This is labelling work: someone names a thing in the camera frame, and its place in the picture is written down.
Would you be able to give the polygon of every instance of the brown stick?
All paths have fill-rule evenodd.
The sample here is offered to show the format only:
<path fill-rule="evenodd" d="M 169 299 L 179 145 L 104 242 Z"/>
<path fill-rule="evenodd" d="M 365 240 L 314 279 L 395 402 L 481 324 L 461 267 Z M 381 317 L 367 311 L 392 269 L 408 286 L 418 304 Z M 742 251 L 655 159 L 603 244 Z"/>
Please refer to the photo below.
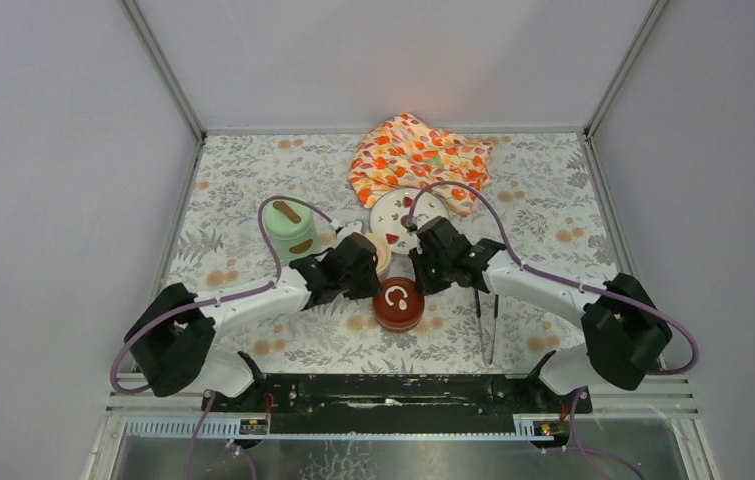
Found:
<path fill-rule="evenodd" d="M 271 206 L 273 206 L 278 211 L 282 212 L 283 215 L 286 216 L 286 218 L 292 221 L 292 223 L 300 223 L 301 221 L 300 215 L 298 215 L 297 212 L 292 210 L 292 207 L 290 207 L 288 203 L 282 200 L 277 200 L 276 202 L 272 203 Z"/>

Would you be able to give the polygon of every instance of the orange floral cloth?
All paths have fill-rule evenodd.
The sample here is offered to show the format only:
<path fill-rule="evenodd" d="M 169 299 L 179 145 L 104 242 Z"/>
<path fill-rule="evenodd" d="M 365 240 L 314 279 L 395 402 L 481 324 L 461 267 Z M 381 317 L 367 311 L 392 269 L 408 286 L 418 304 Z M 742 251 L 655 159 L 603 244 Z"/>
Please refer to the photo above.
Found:
<path fill-rule="evenodd" d="M 404 113 L 365 135 L 351 163 L 351 185 L 365 208 L 396 188 L 422 188 L 439 180 L 480 190 L 491 181 L 486 159 L 492 147 L 489 140 L 431 128 Z M 476 200 L 458 187 L 437 187 L 433 193 L 463 216 L 471 212 Z"/>

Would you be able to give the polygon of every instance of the red jar lid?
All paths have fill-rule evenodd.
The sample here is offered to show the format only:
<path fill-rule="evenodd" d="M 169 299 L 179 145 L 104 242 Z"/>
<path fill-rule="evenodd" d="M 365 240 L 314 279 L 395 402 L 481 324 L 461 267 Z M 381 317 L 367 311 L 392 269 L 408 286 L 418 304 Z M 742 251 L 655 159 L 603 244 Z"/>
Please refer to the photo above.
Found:
<path fill-rule="evenodd" d="M 415 282 L 392 277 L 380 286 L 383 291 L 371 300 L 377 323 L 391 332 L 405 332 L 418 325 L 424 313 L 424 297 L 415 291 Z"/>

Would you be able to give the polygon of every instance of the metal rod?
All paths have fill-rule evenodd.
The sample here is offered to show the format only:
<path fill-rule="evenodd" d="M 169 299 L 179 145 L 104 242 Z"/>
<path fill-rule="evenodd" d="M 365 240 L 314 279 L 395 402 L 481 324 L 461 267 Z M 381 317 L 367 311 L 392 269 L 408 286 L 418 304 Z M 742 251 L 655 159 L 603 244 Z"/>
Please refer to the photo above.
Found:
<path fill-rule="evenodd" d="M 195 140 L 202 141 L 203 125 L 191 106 L 186 92 L 180 86 L 180 82 L 177 81 L 177 76 L 168 63 L 168 59 L 165 58 L 162 47 L 159 46 L 159 42 L 153 35 L 153 30 L 151 30 L 150 25 L 147 23 L 147 19 L 145 19 L 138 2 L 136 0 L 118 0 L 118 3 L 124 9 L 127 20 L 139 36 L 139 41 L 141 41 L 148 57 L 150 57 L 150 61 L 153 63 L 153 67 L 159 74 L 159 78 L 165 85 L 165 89 L 168 90 L 168 94 L 180 111 L 180 115 L 183 117 L 189 130 L 191 130 Z"/>
<path fill-rule="evenodd" d="M 645 20 L 642 21 L 642 25 L 640 25 L 639 30 L 636 32 L 633 42 L 631 42 L 630 47 L 627 49 L 627 53 L 624 54 L 621 64 L 619 64 L 615 75 L 613 75 L 612 81 L 607 87 L 607 91 L 604 92 L 604 96 L 601 97 L 601 103 L 598 104 L 595 113 L 592 114 L 592 118 L 586 125 L 586 135 L 589 137 L 594 137 L 598 132 L 598 128 L 604 121 L 604 117 L 606 117 L 607 112 L 610 110 L 610 106 L 621 91 L 624 81 L 630 75 L 631 70 L 633 70 L 633 65 L 635 64 L 636 59 L 638 59 L 639 55 L 642 53 L 642 49 L 645 47 L 645 43 L 651 36 L 651 32 L 654 31 L 654 27 L 656 27 L 657 22 L 660 20 L 660 17 L 662 17 L 663 12 L 670 2 L 671 0 L 654 0 L 654 4 L 651 5 L 648 15 L 646 15 Z"/>
<path fill-rule="evenodd" d="M 497 343 L 497 340 L 495 338 L 495 335 L 498 333 L 498 304 L 500 303 L 501 296 L 497 293 L 495 294 L 495 313 L 493 315 L 495 324 L 492 325 L 492 354 L 489 355 L 489 366 L 492 366 L 492 363 L 495 361 L 495 344 Z"/>

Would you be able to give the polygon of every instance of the floral tablecloth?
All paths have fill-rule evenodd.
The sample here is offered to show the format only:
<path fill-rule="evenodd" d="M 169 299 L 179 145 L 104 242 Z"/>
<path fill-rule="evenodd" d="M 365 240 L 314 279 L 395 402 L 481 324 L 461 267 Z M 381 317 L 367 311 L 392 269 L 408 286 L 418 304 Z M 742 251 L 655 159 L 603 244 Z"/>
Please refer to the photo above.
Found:
<path fill-rule="evenodd" d="M 612 244 L 575 134 L 480 135 L 497 143 L 488 162 L 492 200 L 510 240 L 524 258 L 573 273 L 612 278 Z M 361 135 L 212 135 L 206 140 L 194 190 L 166 283 L 204 290 L 268 277 L 274 266 L 256 227 L 259 202 L 296 194 L 342 222 L 368 211 L 348 183 Z M 322 244 L 332 230 L 316 220 Z M 482 204 L 451 221 L 472 242 L 498 239 Z M 405 256 L 392 273 L 412 277 Z M 289 373 L 526 373 L 548 350 L 582 341 L 579 330 L 532 305 L 481 294 L 482 341 L 470 289 L 452 287 L 427 297 L 421 323 L 410 332 L 383 331 L 370 300 L 338 298 L 309 311 L 244 325 L 221 348 L 248 352 L 265 372 Z M 494 335 L 494 361 L 488 364 Z"/>

